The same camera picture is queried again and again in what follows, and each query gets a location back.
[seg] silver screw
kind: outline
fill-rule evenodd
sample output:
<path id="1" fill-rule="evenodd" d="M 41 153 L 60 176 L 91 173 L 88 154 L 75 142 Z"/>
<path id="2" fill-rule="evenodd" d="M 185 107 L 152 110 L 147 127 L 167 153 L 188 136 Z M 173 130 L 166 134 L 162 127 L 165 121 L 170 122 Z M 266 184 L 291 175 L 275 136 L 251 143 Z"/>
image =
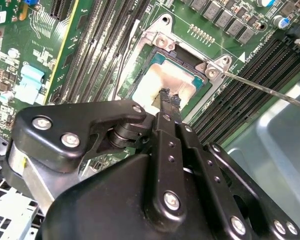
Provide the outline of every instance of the silver screw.
<path id="1" fill-rule="evenodd" d="M 132 108 L 133 108 L 133 110 L 135 110 L 137 113 L 142 113 L 141 107 L 139 107 L 139 106 L 137 106 L 137 105 L 133 105 Z"/>
<path id="2" fill-rule="evenodd" d="M 217 72 L 213 69 L 208 71 L 208 76 L 210 78 L 214 78 L 216 76 L 216 74 L 217 74 Z"/>
<path id="3" fill-rule="evenodd" d="M 213 150 L 215 150 L 216 152 L 220 153 L 220 148 L 217 147 L 216 145 L 212 145 Z"/>
<path id="4" fill-rule="evenodd" d="M 239 218 L 237 218 L 236 216 L 231 217 L 231 223 L 232 223 L 234 230 L 238 234 L 240 234 L 240 235 L 246 234 L 245 225 L 242 223 L 242 221 Z"/>
<path id="5" fill-rule="evenodd" d="M 167 121 L 171 121 L 171 118 L 169 117 L 169 115 L 165 114 L 163 115 L 163 118 Z"/>
<path id="6" fill-rule="evenodd" d="M 33 119 L 32 125 L 39 130 L 48 130 L 52 127 L 52 123 L 44 117 L 37 117 Z"/>
<path id="7" fill-rule="evenodd" d="M 192 132 L 192 129 L 191 129 L 191 127 L 189 127 L 188 125 L 185 125 L 185 130 L 187 130 L 188 132 Z"/>
<path id="8" fill-rule="evenodd" d="M 179 199 L 178 199 L 178 197 L 177 197 L 175 194 L 173 194 L 172 192 L 167 191 L 167 192 L 164 194 L 163 199 L 164 199 L 165 205 L 166 205 L 169 209 L 171 209 L 171 210 L 173 210 L 173 211 L 176 211 L 176 210 L 179 209 L 179 207 L 180 207 Z"/>
<path id="9" fill-rule="evenodd" d="M 281 233 L 283 235 L 286 234 L 286 230 L 285 230 L 284 226 L 282 226 L 282 224 L 278 220 L 275 220 L 273 223 L 279 233 Z"/>
<path id="10" fill-rule="evenodd" d="M 61 137 L 61 142 L 69 148 L 78 147 L 80 144 L 79 137 L 74 133 L 66 133 L 65 135 L 63 135 Z"/>
<path id="11" fill-rule="evenodd" d="M 298 231 L 295 228 L 295 226 L 293 226 L 293 224 L 291 222 L 286 222 L 286 226 L 288 227 L 288 229 L 290 230 L 290 232 L 294 235 L 298 235 Z"/>

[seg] green circuit board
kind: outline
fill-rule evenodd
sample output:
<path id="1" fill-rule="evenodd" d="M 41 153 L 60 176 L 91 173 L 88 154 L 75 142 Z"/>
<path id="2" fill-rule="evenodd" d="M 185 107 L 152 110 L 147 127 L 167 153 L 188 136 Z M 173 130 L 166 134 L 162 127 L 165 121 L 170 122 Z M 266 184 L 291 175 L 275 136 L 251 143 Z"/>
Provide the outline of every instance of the green circuit board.
<path id="1" fill-rule="evenodd" d="M 215 21 L 203 17 L 207 9 L 195 10 L 192 5 L 194 2 L 192 0 L 124 1 L 124 4 L 130 4 L 132 9 L 139 7 L 140 10 L 145 10 L 139 15 L 141 17 L 139 28 L 132 39 L 128 57 L 134 51 L 143 32 L 162 14 L 169 14 L 173 21 L 172 34 L 174 36 L 208 59 L 213 60 L 224 54 L 230 55 L 232 64 L 229 71 L 236 74 L 275 32 L 277 28 L 272 24 L 273 17 L 282 15 L 285 7 L 285 3 L 279 0 L 276 0 L 272 7 L 258 7 L 254 0 L 236 1 L 235 7 L 246 9 L 245 17 L 257 16 L 254 25 L 248 25 L 246 20 L 242 20 L 244 26 L 253 30 L 253 37 L 247 43 L 242 43 L 238 41 L 238 38 L 235 39 L 227 33 L 224 27 L 216 26 Z M 217 2 L 220 9 L 226 9 L 227 1 Z M 23 1 L 0 0 L 0 11 L 7 12 L 6 21 L 2 23 L 5 27 L 4 36 L 0 38 L 0 94 L 3 91 L 1 83 L 9 85 L 8 90 L 15 93 L 16 86 L 21 84 L 23 78 L 21 71 L 24 66 L 30 65 L 44 73 L 42 86 L 34 104 L 23 102 L 17 98 L 12 98 L 8 103 L 0 102 L 0 135 L 6 139 L 10 137 L 15 114 L 23 108 L 52 103 L 105 101 L 112 95 L 118 63 L 122 55 L 122 52 L 117 50 L 120 49 L 123 36 L 129 34 L 130 29 L 125 27 L 134 22 L 129 22 L 128 17 L 120 19 L 120 21 L 116 19 L 119 11 L 123 11 L 124 4 L 121 1 L 73 0 L 67 17 L 60 21 L 50 16 L 53 3 L 54 0 L 41 0 L 38 4 L 27 6 L 26 11 Z M 106 9 L 110 8 L 111 4 L 113 4 L 112 12 L 105 15 Z M 235 11 L 234 7 L 229 10 L 233 18 L 238 19 Z M 85 41 L 85 37 L 89 32 L 92 23 L 90 20 L 93 17 L 95 17 L 96 23 L 101 22 L 98 28 L 102 28 L 103 31 L 95 46 L 91 61 L 88 61 L 84 66 L 84 71 L 81 71 L 82 68 L 73 66 L 72 63 L 75 58 L 82 55 L 80 47 L 84 44 L 89 46 L 92 43 Z M 300 8 L 294 7 L 286 17 L 290 19 L 291 24 L 299 22 Z M 108 19 L 106 23 L 102 23 L 104 18 Z M 116 24 L 122 22 L 122 28 L 118 30 L 118 37 L 113 44 L 107 46 L 105 39 L 111 38 L 109 36 L 111 29 L 117 26 L 115 21 L 117 21 Z M 153 49 L 154 46 L 150 45 L 143 47 L 134 65 L 129 66 L 130 70 L 119 89 L 118 96 L 121 98 L 131 97 L 128 95 L 131 84 L 141 74 L 141 69 L 145 67 Z M 76 85 L 78 72 L 81 74 L 82 83 Z M 66 82 L 75 86 L 70 91 L 74 91 L 76 94 L 69 99 L 67 96 L 70 91 L 63 91 Z M 210 83 L 207 82 L 195 93 L 182 110 L 183 117 L 205 95 L 210 86 Z"/>

